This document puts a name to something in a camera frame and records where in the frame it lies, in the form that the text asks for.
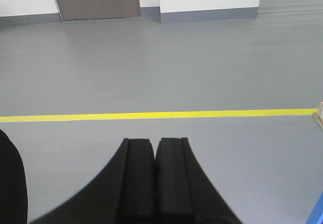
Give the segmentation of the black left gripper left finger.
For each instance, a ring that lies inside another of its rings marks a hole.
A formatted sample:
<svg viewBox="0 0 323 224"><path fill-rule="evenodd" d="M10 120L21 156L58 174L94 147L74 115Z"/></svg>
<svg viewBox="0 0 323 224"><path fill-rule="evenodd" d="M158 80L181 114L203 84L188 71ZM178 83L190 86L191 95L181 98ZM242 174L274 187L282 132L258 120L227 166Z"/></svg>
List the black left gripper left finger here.
<svg viewBox="0 0 323 224"><path fill-rule="evenodd" d="M82 190L34 223L154 223L154 154L148 139L125 138Z"/></svg>

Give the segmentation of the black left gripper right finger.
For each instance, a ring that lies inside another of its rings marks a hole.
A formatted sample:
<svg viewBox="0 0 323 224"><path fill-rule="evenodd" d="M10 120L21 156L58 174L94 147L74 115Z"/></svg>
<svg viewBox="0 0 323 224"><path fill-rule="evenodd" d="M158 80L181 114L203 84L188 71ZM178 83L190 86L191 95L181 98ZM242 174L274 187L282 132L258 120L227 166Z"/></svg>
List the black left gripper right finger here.
<svg viewBox="0 0 323 224"><path fill-rule="evenodd" d="M187 138L162 138L155 166L157 223L241 223L203 171Z"/></svg>

